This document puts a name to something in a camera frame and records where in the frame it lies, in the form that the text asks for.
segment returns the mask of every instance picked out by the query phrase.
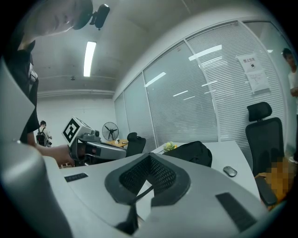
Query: person in white shirt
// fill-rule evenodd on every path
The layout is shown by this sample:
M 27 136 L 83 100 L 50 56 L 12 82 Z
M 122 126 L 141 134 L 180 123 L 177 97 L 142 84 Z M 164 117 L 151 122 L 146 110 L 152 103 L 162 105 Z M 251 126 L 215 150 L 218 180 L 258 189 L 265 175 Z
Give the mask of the person in white shirt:
M 291 72 L 289 73 L 289 83 L 290 83 L 290 93 L 293 97 L 296 98 L 297 103 L 297 124 L 298 124 L 298 72 L 297 65 L 294 59 L 294 56 L 288 48 L 283 50 L 283 57 L 289 64 L 291 68 Z M 298 164 L 298 126 L 296 131 L 296 152 L 294 153 L 294 157 L 289 158 L 289 160 L 293 163 Z
M 53 139 L 53 138 L 52 138 L 50 132 L 47 130 L 47 124 L 45 121 L 41 121 L 41 126 L 39 128 L 39 131 L 45 133 L 46 138 L 47 138 L 47 147 L 51 147 L 51 143 L 49 143 L 50 142 L 49 140 Z

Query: electric fan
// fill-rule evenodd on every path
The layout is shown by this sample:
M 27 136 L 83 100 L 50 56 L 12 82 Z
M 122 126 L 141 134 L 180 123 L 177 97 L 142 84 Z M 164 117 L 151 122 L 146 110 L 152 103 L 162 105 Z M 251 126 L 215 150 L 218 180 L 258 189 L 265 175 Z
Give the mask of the electric fan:
M 116 140 L 119 135 L 118 127 L 113 122 L 107 122 L 102 127 L 102 135 L 108 141 Z

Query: ceiling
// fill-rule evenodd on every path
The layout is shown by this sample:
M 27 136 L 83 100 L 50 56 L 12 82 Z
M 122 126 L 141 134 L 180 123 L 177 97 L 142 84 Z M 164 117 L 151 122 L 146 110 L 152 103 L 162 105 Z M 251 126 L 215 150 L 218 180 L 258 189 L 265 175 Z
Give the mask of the ceiling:
M 93 0 L 94 11 L 103 3 L 111 9 L 100 31 L 86 25 L 78 31 L 37 39 L 32 54 L 39 92 L 113 91 L 141 54 L 165 31 L 190 17 L 198 2 L 202 0 Z M 91 76 L 86 78 L 83 65 L 88 41 L 97 45 Z

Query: white shirt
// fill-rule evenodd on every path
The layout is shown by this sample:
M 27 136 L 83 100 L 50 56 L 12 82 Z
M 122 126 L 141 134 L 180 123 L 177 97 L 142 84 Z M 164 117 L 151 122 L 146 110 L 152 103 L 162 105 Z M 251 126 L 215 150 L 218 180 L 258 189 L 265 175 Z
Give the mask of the white shirt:
M 44 128 L 43 133 L 45 133 L 45 135 L 46 135 L 46 137 L 47 137 L 47 140 L 49 140 L 49 138 L 51 137 L 51 134 L 50 134 L 50 132 L 49 132 L 45 127 L 41 126 L 41 127 L 39 128 L 39 131 L 42 132 L 42 129 L 43 129 L 43 128 Z
M 290 83 L 290 89 L 298 87 L 298 69 L 293 73 L 292 71 L 289 73 L 289 83 Z M 298 98 L 296 98 L 296 104 L 297 104 L 297 114 L 298 114 Z

